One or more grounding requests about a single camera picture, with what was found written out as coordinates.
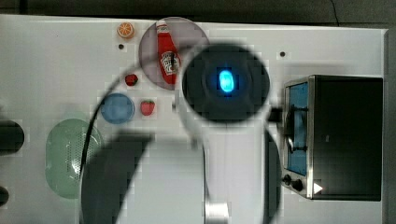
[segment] blue bowl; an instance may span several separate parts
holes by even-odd
[[[124,94],[112,93],[102,104],[101,113],[107,122],[122,124],[134,116],[134,102]]]

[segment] blue light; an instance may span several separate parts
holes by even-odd
[[[221,89],[225,92],[233,91],[233,74],[230,71],[224,70],[220,72],[219,76]]]

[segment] circular plate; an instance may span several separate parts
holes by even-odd
[[[134,103],[128,96],[112,93],[101,107],[103,118],[112,124],[122,124],[134,116]]]
[[[177,49],[180,46],[194,47],[198,44],[209,44],[204,31],[194,22],[180,17],[165,18],[165,21]],[[183,54],[179,56],[181,57],[181,65],[183,65]],[[163,80],[160,66],[158,65],[157,29],[155,23],[147,29],[140,41],[139,62],[143,72],[151,82],[169,91],[175,89],[175,85],[168,84]]]

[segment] small bottle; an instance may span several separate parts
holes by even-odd
[[[157,21],[158,62],[166,83],[176,83],[177,70],[180,67],[180,58],[172,41],[169,28],[164,20]]]

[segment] oven knob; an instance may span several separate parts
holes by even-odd
[[[291,183],[291,176],[290,175],[283,176],[282,181],[285,183],[285,185],[289,186]]]
[[[303,182],[300,179],[291,181],[291,186],[297,191],[301,191],[303,189]]]

